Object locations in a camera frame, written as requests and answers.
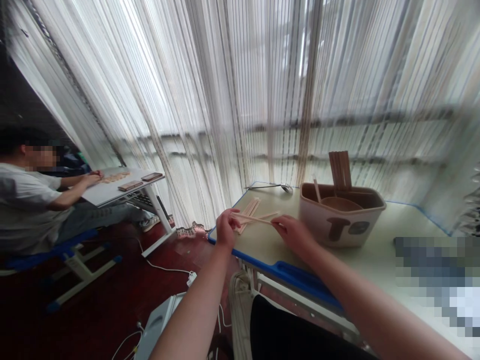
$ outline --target dark wall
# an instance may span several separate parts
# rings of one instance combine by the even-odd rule
[[[5,125],[32,126],[65,145],[73,143],[30,87],[0,44],[0,129]]]

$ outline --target white bin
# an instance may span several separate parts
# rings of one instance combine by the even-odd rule
[[[333,185],[318,184],[318,188],[322,199],[334,196]],[[320,244],[333,248],[361,247],[387,207],[380,194],[371,188],[352,187],[351,191],[360,194],[342,191],[336,194],[363,209],[344,212],[318,203],[313,183],[301,185],[299,219]]]

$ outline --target black hair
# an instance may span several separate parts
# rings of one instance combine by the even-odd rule
[[[12,155],[21,145],[51,146],[50,136],[34,127],[7,126],[0,130],[0,156]]]

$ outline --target desk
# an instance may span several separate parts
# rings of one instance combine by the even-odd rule
[[[245,209],[253,198],[261,203],[257,216],[280,211],[281,214],[298,217],[300,190],[287,194],[280,187],[250,189],[234,205]],[[307,308],[312,314],[334,323],[345,337],[359,339],[358,330],[350,323],[340,303],[314,276],[310,269],[284,244],[275,229],[263,223],[250,223],[242,235],[235,233],[237,241],[233,255],[238,257],[250,276],[250,287],[257,291],[267,285],[282,292],[295,304]],[[420,210],[412,205],[388,202],[365,245],[361,248],[328,249],[357,273],[369,279],[400,304],[408,308],[438,333],[448,339],[470,357],[474,350],[467,338],[458,336],[457,329],[448,326],[448,320],[438,315],[438,309],[420,305],[408,291],[397,286],[395,237],[445,237],[446,234]],[[215,243],[217,231],[208,235]]]
[[[152,181],[144,181],[141,186],[138,186],[129,191],[120,191],[118,187],[120,185],[137,180],[142,181],[144,176],[147,176],[154,171],[143,170],[131,167],[111,167],[102,170],[105,177],[115,175],[123,172],[130,172],[130,175],[124,177],[121,180],[110,183],[98,183],[92,187],[89,187],[82,198],[96,206],[102,208],[115,202],[129,202],[141,209],[144,209],[152,214],[156,214],[160,219],[161,224],[165,228],[166,234],[159,238],[149,248],[145,249],[141,254],[147,257],[153,250],[158,248],[165,240],[175,234],[176,228],[171,227],[167,219],[167,215],[163,210],[162,203],[159,198],[155,196],[152,189],[152,184],[165,178],[165,176],[156,178]]]

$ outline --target stool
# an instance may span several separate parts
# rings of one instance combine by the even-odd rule
[[[46,307],[48,313],[53,313],[60,309],[60,306],[73,297],[75,294],[78,294],[83,288],[88,284],[97,279],[100,275],[105,273],[108,269],[113,267],[115,264],[122,261],[121,256],[116,256],[101,268],[95,272],[91,272],[89,268],[85,265],[85,262],[94,256],[100,254],[103,250],[107,249],[110,244],[105,243],[102,246],[92,250],[88,254],[82,255],[78,250],[78,244],[81,242],[93,238],[98,235],[97,230],[91,229],[81,234],[64,241],[49,252],[38,253],[30,256],[16,256],[6,261],[5,270],[0,270],[0,276],[9,276],[13,275],[28,269],[32,269],[35,266],[51,259],[54,257],[59,257],[63,263],[66,265],[65,268],[57,271],[56,273],[50,275],[47,279],[47,283],[53,283],[54,281],[60,279],[61,277],[68,274],[70,271],[77,275],[80,279],[80,282],[68,290],[66,293],[58,297],[55,301],[52,301]]]

